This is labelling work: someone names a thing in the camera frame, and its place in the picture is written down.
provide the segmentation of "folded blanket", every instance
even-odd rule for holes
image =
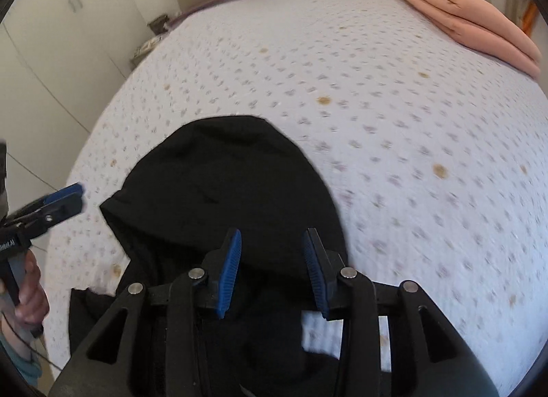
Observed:
[[[541,53],[519,27],[484,0],[406,0],[458,43],[540,74]]]

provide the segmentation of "ribbed blue pad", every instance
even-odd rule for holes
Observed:
[[[238,273],[239,260],[242,256],[242,234],[236,230],[225,258],[225,264],[219,278],[219,300],[217,302],[217,315],[224,318],[230,307],[236,274]]]
[[[305,233],[303,239],[306,267],[308,268],[310,284],[312,285],[312,292],[314,293],[314,301],[316,301],[316,307],[322,313],[323,317],[327,318],[327,315],[329,314],[327,287],[323,279],[320,262],[316,257],[316,251],[314,250],[308,232]]]
[[[84,187],[82,186],[82,184],[73,184],[65,187],[62,190],[50,194],[46,199],[44,199],[44,205],[51,204],[52,202],[58,201],[59,199],[73,194],[77,194],[79,196],[82,196],[84,194]]]

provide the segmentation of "black garment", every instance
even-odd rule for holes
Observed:
[[[139,161],[101,211],[131,259],[119,291],[136,279],[171,282],[219,248],[228,228],[242,232],[231,307],[205,327],[213,395],[241,395],[240,384],[258,397],[332,394],[336,360],[301,347],[301,309],[313,302],[301,239],[315,227],[346,263],[343,231],[320,176],[267,121],[183,126]]]

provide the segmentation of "metal screw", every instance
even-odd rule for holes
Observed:
[[[192,269],[190,272],[188,272],[188,276],[193,280],[199,280],[205,274],[206,274],[205,270],[201,269],[200,267],[196,267]]]
[[[140,282],[134,282],[128,287],[128,292],[131,293],[132,295],[137,295],[141,293],[142,290],[143,290],[143,286]]]
[[[352,267],[343,267],[341,268],[341,275],[344,278],[352,279],[358,276],[358,272]]]
[[[414,281],[406,281],[403,283],[403,290],[409,293],[415,293],[419,290],[419,285]]]

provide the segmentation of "sleeve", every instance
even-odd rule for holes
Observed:
[[[37,355],[33,352],[30,361],[22,359],[13,350],[12,346],[6,341],[2,332],[0,332],[0,343],[2,343],[2,346],[4,346],[4,349],[10,357],[10,360],[21,373],[23,379],[25,379],[29,385],[37,387],[38,379],[42,376],[42,368],[40,367],[40,362]]]

